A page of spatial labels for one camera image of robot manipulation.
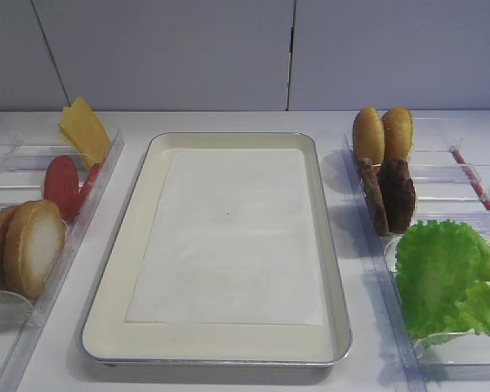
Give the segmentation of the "thin brown meat patty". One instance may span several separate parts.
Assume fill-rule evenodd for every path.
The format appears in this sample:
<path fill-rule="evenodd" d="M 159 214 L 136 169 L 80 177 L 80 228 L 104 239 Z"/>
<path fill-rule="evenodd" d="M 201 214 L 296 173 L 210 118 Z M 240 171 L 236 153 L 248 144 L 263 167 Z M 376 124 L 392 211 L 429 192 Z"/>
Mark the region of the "thin brown meat patty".
<path fill-rule="evenodd" d="M 363 182 L 363 191 L 369 213 L 372 218 L 376 233 L 385 237 L 389 232 L 385 206 L 381 195 L 380 186 L 370 158 L 358 160 L 359 172 Z"/>

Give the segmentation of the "dark brown meat patty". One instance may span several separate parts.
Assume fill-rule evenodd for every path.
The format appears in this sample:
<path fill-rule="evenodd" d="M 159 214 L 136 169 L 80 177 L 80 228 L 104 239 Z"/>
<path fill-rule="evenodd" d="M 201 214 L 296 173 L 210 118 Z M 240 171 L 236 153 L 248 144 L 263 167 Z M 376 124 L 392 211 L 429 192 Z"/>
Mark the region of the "dark brown meat patty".
<path fill-rule="evenodd" d="M 416 192 L 408 163 L 402 158 L 383 162 L 378 175 L 389 231 L 403 234 L 415 210 Z"/>

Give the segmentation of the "rear red tomato slice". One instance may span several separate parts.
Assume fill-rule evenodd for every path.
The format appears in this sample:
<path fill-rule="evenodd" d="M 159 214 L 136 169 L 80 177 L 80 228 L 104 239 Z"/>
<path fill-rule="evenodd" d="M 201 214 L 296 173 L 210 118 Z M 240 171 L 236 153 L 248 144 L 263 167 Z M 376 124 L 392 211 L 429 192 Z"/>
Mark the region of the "rear red tomato slice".
<path fill-rule="evenodd" d="M 100 163 L 95 163 L 91 170 L 89 171 L 88 177 L 82 185 L 82 188 L 78 191 L 78 195 L 73 201 L 73 206 L 70 212 L 71 221 L 74 221 L 78 216 L 78 213 L 81 211 L 83 204 L 86 202 L 89 193 L 92 191 L 93 186 L 96 182 L 96 178 L 98 177 L 101 169 Z"/>

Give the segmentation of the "red tomato slice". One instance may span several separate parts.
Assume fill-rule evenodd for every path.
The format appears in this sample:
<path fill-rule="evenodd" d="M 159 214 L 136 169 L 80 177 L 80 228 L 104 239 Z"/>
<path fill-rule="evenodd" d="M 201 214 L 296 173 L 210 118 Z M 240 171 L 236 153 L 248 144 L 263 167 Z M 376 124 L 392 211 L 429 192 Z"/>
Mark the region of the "red tomato slice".
<path fill-rule="evenodd" d="M 95 163 L 91 170 L 89 171 L 88 177 L 82 185 L 82 188 L 78 191 L 78 195 L 73 201 L 73 206 L 70 212 L 71 221 L 74 221 L 78 216 L 78 213 L 81 211 L 83 204 L 86 202 L 89 193 L 92 191 L 93 186 L 96 182 L 96 178 L 98 177 L 101 169 L 100 163 Z"/>
<path fill-rule="evenodd" d="M 77 196 L 78 171 L 74 160 L 69 155 L 54 158 L 46 170 L 43 198 L 56 204 L 65 221 L 71 221 Z"/>

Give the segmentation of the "front yellow cheese slice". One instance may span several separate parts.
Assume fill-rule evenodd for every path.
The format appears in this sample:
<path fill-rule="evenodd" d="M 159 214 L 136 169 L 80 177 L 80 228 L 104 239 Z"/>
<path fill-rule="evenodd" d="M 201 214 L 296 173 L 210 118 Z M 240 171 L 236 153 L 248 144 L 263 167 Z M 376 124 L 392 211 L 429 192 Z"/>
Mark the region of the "front yellow cheese slice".
<path fill-rule="evenodd" d="M 104 162 L 111 140 L 101 120 L 81 96 L 74 100 L 60 124 L 87 169 Z"/>

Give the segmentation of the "front red tomato slice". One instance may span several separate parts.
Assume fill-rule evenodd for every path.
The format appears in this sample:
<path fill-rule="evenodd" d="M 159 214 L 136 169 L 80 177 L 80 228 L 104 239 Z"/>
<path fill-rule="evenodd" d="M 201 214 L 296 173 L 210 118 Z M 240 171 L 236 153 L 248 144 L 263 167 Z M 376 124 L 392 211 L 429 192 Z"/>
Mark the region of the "front red tomato slice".
<path fill-rule="evenodd" d="M 43 198 L 56 204 L 65 221 L 71 221 L 77 196 L 78 171 L 74 160 L 69 155 L 54 158 L 46 170 Z"/>

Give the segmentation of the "rear pale cheese slice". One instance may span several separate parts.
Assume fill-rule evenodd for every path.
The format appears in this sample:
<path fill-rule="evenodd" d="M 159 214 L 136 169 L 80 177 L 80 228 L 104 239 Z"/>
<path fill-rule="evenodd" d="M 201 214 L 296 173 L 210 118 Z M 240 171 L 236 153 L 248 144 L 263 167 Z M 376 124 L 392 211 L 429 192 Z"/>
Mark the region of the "rear pale cheese slice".
<path fill-rule="evenodd" d="M 65 117 L 65 115 L 67 114 L 67 112 L 69 111 L 70 107 L 69 106 L 64 106 L 62 108 L 62 118 Z M 61 126 L 61 124 L 59 124 L 59 127 L 60 127 L 60 138 L 66 142 L 67 144 L 71 145 L 71 146 L 75 146 L 75 144 L 71 141 L 70 138 L 68 138 L 68 136 L 66 135 L 66 133 L 64 132 L 64 128 Z"/>

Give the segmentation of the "green lettuce leaf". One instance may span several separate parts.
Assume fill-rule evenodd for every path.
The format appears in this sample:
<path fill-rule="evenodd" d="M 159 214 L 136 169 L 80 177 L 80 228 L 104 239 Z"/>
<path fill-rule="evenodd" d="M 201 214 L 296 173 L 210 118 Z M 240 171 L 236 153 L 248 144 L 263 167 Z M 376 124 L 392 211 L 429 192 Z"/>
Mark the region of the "green lettuce leaf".
<path fill-rule="evenodd" d="M 395 283 L 413 340 L 445 332 L 490 336 L 490 243 L 466 223 L 412 225 L 396 247 Z"/>

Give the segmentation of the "white paper liner sheet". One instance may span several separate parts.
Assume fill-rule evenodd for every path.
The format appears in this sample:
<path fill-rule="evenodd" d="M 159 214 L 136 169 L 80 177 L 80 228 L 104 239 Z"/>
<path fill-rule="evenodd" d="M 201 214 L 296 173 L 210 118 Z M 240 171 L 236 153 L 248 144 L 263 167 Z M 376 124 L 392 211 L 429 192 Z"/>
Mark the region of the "white paper liner sheet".
<path fill-rule="evenodd" d="M 143 323 L 318 325 L 297 149 L 174 149 L 127 311 Z"/>

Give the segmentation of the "cream metal baking tray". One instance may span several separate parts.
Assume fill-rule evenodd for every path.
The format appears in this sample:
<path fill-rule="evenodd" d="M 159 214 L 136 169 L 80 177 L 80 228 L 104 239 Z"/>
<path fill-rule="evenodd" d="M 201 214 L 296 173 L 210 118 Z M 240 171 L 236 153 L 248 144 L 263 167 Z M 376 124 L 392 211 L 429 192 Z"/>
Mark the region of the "cream metal baking tray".
<path fill-rule="evenodd" d="M 318 325 L 143 323 L 127 311 L 174 149 L 297 149 L 304 157 L 318 251 Z M 167 133 L 149 143 L 82 330 L 101 362 L 327 368 L 350 350 L 351 331 L 314 141 L 300 133 Z"/>

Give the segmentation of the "left golden bun top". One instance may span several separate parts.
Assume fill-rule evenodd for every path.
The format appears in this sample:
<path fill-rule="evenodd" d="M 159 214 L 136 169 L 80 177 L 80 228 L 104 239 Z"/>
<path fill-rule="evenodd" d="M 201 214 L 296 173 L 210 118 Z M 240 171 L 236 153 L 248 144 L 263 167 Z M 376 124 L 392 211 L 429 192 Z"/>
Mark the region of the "left golden bun top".
<path fill-rule="evenodd" d="M 373 106 L 361 109 L 352 127 L 353 151 L 357 159 L 369 158 L 373 164 L 384 160 L 385 136 L 379 113 Z"/>

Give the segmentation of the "golden bun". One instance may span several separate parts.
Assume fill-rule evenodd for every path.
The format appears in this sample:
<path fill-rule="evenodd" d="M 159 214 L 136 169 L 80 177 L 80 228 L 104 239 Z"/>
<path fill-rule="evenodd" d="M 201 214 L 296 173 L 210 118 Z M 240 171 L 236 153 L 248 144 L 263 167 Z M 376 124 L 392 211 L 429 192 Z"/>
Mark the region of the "golden bun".
<path fill-rule="evenodd" d="M 412 147 L 412 113 L 404 107 L 389 109 L 382 117 L 385 136 L 384 160 L 407 159 Z"/>
<path fill-rule="evenodd" d="M 352 127 L 353 151 L 357 159 L 369 158 L 373 164 L 384 160 L 385 136 L 379 113 L 373 106 L 361 109 Z"/>

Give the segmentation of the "right golden bun top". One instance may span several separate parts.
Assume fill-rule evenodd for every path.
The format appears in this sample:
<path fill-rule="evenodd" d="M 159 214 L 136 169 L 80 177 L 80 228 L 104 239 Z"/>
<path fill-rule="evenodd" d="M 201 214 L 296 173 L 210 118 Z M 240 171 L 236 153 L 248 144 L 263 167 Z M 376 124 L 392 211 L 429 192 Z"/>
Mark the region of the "right golden bun top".
<path fill-rule="evenodd" d="M 412 147 L 412 113 L 404 107 L 389 109 L 382 117 L 385 136 L 384 160 L 407 159 Z"/>

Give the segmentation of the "right clear acrylic rack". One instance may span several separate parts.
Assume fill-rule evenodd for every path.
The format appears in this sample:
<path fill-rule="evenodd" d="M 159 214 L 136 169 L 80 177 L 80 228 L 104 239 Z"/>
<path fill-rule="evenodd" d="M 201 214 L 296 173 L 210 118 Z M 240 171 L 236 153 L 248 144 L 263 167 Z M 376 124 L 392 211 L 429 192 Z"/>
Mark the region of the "right clear acrylic rack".
<path fill-rule="evenodd" d="M 451 139 L 460 126 L 437 118 L 415 121 L 416 138 L 408 156 L 416 210 L 411 222 L 466 223 L 490 242 L 490 164 L 473 165 Z M 403 371 L 402 391 L 490 391 L 490 337 L 484 333 L 442 332 L 414 341 L 405 332 L 395 283 L 400 235 L 380 237 L 372 223 L 355 162 L 352 135 L 343 136 L 342 157 L 358 209 L 373 269 L 395 341 L 392 364 Z"/>

